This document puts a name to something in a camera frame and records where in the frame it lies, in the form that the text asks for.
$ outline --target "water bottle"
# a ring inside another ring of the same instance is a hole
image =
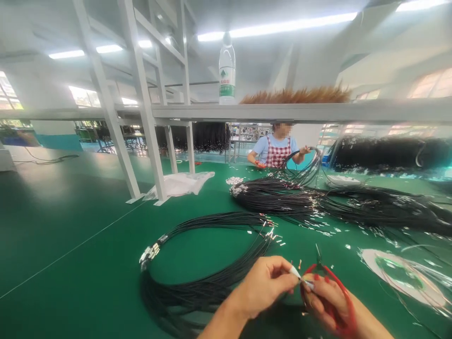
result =
[[[232,47],[231,35],[223,36],[223,47],[218,63],[220,71],[220,105],[235,104],[235,53]]]

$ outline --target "red-handled pliers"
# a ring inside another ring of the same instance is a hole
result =
[[[259,168],[265,168],[265,167],[266,167],[264,164],[261,164],[261,163],[259,162],[259,160],[256,160],[254,163],[255,163]]]
[[[315,247],[317,248],[317,264],[313,264],[310,268],[308,268],[306,270],[306,272],[304,274],[313,273],[314,270],[317,268],[317,269],[323,270],[323,272],[325,273],[324,279],[326,282],[328,282],[330,279],[333,279],[336,282],[336,284],[339,286],[340,290],[344,294],[344,297],[345,297],[345,300],[347,303],[348,315],[349,315],[348,324],[346,324],[341,319],[336,308],[330,302],[328,302],[325,298],[322,298],[320,296],[318,296],[318,298],[321,299],[323,306],[325,308],[325,312],[329,316],[331,316],[337,324],[335,335],[337,335],[339,337],[345,337],[345,338],[354,337],[355,333],[356,333],[356,317],[355,317],[355,307],[353,306],[352,299],[350,298],[350,295],[348,294],[347,289],[341,283],[341,281],[334,275],[334,273],[327,266],[324,266],[322,264],[322,255],[320,254],[319,247],[317,246],[317,244],[315,245]],[[318,280],[318,279],[320,279],[319,275],[315,274],[314,280]],[[300,291],[301,291],[301,296],[302,296],[303,300],[306,302],[305,290],[304,290],[303,286],[301,286],[301,285],[300,285]]]

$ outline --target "broom bristles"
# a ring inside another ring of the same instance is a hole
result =
[[[338,86],[320,86],[308,90],[282,89],[275,92],[260,91],[254,95],[247,95],[241,104],[329,104],[350,101],[349,89]]]

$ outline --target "blue wall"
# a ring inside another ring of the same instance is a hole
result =
[[[79,136],[76,134],[36,134],[36,139],[45,148],[62,149],[67,151],[83,151],[83,148],[80,145]]]

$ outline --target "workbench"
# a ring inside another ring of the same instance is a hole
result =
[[[22,147],[9,147],[13,160],[29,160]],[[75,152],[30,148],[38,158],[53,159]],[[198,196],[171,197],[162,206],[153,201],[129,205],[129,191],[118,158],[112,154],[77,153],[64,162],[38,166],[17,165],[17,172],[0,173],[0,337],[2,338],[170,338],[152,321],[138,288],[138,260],[144,249],[175,225],[207,214],[241,210],[229,194],[225,180],[259,178],[256,167],[204,162],[196,172],[214,171]],[[142,192],[153,186],[148,158],[131,157]],[[162,159],[164,174],[169,160]],[[188,162],[178,164],[188,171]],[[437,193],[418,179],[376,177],[370,185],[410,193]],[[378,249],[400,255],[408,244],[394,243],[363,232],[359,227],[325,217],[332,236],[272,218],[284,246],[269,255],[282,255],[302,271],[316,259],[315,244],[323,261],[388,328],[396,339],[433,338],[397,300],[391,288],[364,263],[361,249]],[[449,240],[415,234],[422,243],[451,248]],[[151,263],[155,279],[181,283],[213,273],[234,259],[254,239],[245,231],[195,230],[174,238]],[[447,249],[432,249],[451,261]],[[422,248],[403,257],[443,266]],[[403,296],[416,316],[446,338],[450,322],[410,297]],[[284,304],[301,305],[299,291]],[[296,307],[278,305],[244,330],[243,338],[328,338],[312,316]]]

